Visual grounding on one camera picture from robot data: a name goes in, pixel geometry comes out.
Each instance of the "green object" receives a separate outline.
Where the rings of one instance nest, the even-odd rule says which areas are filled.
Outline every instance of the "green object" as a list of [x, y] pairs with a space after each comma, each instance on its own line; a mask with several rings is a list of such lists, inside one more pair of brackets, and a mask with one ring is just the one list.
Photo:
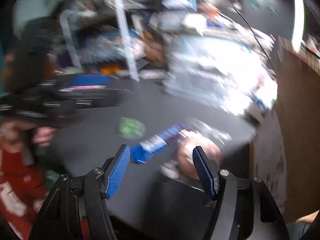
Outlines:
[[139, 139], [145, 133], [145, 126], [133, 118], [121, 117], [119, 124], [119, 132], [122, 137], [127, 139]]

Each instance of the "brown object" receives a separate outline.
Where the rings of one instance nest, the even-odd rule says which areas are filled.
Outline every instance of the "brown object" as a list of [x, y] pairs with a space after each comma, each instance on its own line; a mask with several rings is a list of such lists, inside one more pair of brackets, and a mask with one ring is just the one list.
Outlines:
[[180, 145], [177, 162], [180, 170], [193, 179], [198, 179], [196, 168], [192, 161], [192, 151], [196, 146], [201, 146], [209, 159], [215, 160], [218, 165], [221, 162], [219, 148], [208, 138], [187, 138], [184, 145]]
[[296, 53], [279, 38], [281, 65], [275, 110], [287, 160], [287, 223], [319, 210], [320, 65], [309, 52]]

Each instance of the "blue object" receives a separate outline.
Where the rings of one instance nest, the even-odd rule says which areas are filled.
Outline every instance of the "blue object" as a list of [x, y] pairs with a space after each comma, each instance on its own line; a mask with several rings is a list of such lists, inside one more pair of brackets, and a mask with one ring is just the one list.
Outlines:
[[187, 126], [184, 122], [177, 123], [169, 129], [152, 136], [148, 140], [131, 146], [130, 151], [133, 160], [136, 163], [146, 163], [153, 157], [153, 155], [161, 152], [168, 146], [168, 144], [175, 141], [179, 132], [185, 128], [187, 128]]
[[71, 82], [74, 86], [103, 86], [111, 81], [106, 75], [77, 75]]
[[217, 193], [214, 189], [214, 179], [201, 153], [199, 152], [199, 148], [201, 149], [201, 147], [196, 147], [193, 149], [192, 161], [202, 184], [204, 193], [212, 196]]
[[112, 196], [118, 192], [129, 161], [130, 148], [128, 146], [125, 146], [108, 177], [108, 187], [106, 190], [107, 199], [112, 198]]

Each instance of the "silver object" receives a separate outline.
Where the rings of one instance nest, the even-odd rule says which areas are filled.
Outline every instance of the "silver object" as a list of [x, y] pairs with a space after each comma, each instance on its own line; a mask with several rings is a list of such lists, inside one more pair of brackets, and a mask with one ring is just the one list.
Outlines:
[[220, 171], [220, 174], [222, 175], [222, 176], [228, 176], [229, 175], [229, 171], [227, 171], [227, 170], [221, 170]]
[[96, 174], [100, 174], [102, 172], [101, 168], [94, 168], [93, 170]]
[[66, 180], [68, 178], [68, 174], [62, 174], [60, 178], [61, 180]]
[[261, 179], [260, 177], [258, 177], [258, 176], [253, 177], [253, 179], [254, 179], [254, 181], [257, 182], [257, 183], [262, 182], [262, 179]]

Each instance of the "person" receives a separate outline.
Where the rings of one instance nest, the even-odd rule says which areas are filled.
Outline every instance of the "person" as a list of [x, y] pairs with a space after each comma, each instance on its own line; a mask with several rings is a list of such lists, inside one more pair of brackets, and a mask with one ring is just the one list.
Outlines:
[[27, 240], [46, 198], [45, 174], [28, 164], [23, 132], [35, 129], [32, 143], [48, 146], [55, 129], [18, 119], [4, 120], [0, 130], [0, 212], [20, 239]]

